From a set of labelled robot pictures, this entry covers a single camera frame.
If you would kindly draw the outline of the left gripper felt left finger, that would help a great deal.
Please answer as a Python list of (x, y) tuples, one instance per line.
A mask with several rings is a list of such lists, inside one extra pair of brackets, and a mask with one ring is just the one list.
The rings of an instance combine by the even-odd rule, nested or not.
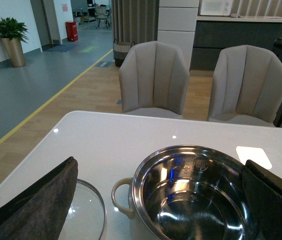
[(78, 162), (69, 157), (0, 207), (0, 240), (56, 240), (74, 197)]

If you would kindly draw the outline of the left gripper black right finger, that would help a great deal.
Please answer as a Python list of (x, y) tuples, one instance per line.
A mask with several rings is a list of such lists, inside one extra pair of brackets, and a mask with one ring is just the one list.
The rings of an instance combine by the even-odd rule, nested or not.
[(263, 237), (282, 240), (282, 178), (252, 160), (241, 171), (245, 196)]

